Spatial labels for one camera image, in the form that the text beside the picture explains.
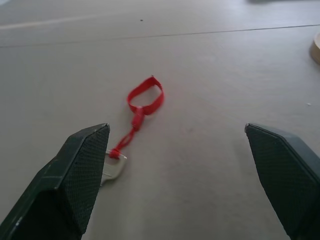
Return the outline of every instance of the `gray floor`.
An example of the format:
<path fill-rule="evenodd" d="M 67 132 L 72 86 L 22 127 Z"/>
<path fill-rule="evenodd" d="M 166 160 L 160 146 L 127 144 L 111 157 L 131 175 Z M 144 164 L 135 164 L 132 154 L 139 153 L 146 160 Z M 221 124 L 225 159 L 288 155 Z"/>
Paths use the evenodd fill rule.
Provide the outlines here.
<path fill-rule="evenodd" d="M 153 74 L 165 104 L 125 149 L 83 239 L 288 240 L 244 126 L 288 130 L 320 154 L 308 53 L 319 12 L 319 0 L 1 5 L 0 221 L 70 134 L 107 122 L 115 146 L 130 129 L 128 92 Z"/>

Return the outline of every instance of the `red strap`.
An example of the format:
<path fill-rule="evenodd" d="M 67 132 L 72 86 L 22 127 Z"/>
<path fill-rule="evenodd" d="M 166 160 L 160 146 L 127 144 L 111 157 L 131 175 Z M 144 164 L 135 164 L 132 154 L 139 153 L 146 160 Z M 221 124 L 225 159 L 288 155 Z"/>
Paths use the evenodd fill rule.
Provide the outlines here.
<path fill-rule="evenodd" d="M 153 103 L 147 106 L 134 106 L 131 104 L 132 99 L 134 99 L 136 96 L 142 94 L 143 92 L 147 91 L 149 88 L 153 86 L 158 86 L 161 90 L 160 95 L 154 100 Z M 137 131 L 139 131 L 142 123 L 144 122 L 145 115 L 151 115 L 155 111 L 158 110 L 158 108 L 162 105 L 162 103 L 165 100 L 165 94 L 162 89 L 162 86 L 160 82 L 158 82 L 157 79 L 155 79 L 154 76 L 149 77 L 146 79 L 143 83 L 141 83 L 139 86 L 137 86 L 135 89 L 133 89 L 126 101 L 129 104 L 129 107 L 131 111 L 134 113 L 134 117 L 132 119 L 131 125 L 132 129 L 131 131 L 124 136 L 121 141 L 117 144 L 117 146 L 111 150 L 109 157 L 112 159 L 118 159 L 120 155 L 121 149 L 123 149 L 125 146 L 127 146 L 131 140 L 134 138 L 134 135 Z"/>

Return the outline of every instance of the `keychain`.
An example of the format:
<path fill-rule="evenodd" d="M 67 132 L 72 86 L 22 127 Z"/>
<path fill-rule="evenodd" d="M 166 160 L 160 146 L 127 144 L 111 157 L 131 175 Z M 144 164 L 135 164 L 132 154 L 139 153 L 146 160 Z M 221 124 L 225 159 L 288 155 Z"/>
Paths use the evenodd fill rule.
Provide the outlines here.
<path fill-rule="evenodd" d="M 154 100 L 153 103 L 146 106 L 134 106 L 131 104 L 132 99 L 153 86 L 157 86 L 161 90 L 160 95 Z M 121 139 L 121 141 L 115 148 L 113 148 L 112 150 L 107 150 L 107 152 L 105 153 L 106 158 L 117 159 L 117 162 L 115 164 L 109 164 L 106 163 L 106 159 L 104 160 L 101 186 L 105 181 L 116 179 L 120 175 L 127 162 L 127 157 L 120 152 L 121 149 L 129 145 L 129 143 L 132 141 L 135 133 L 139 131 L 142 123 L 144 122 L 145 116 L 151 115 L 156 112 L 158 108 L 160 108 L 160 106 L 163 104 L 164 100 L 165 94 L 163 88 L 160 82 L 154 76 L 146 79 L 143 83 L 141 83 L 129 93 L 126 101 L 131 111 L 134 113 L 134 117 L 131 122 L 132 129 L 126 136 Z"/>

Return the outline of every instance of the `textured rubber pad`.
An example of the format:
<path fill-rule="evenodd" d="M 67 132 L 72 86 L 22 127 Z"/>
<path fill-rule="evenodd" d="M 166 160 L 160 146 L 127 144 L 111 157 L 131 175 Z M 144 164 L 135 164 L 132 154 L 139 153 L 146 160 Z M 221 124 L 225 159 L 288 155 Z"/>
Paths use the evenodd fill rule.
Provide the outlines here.
<path fill-rule="evenodd" d="M 245 132 L 260 182 L 292 239 L 320 239 L 320 159 L 297 136 L 247 124 Z"/>
<path fill-rule="evenodd" d="M 99 191 L 109 131 L 100 124 L 71 135 L 3 221 L 0 239 L 81 239 Z"/>

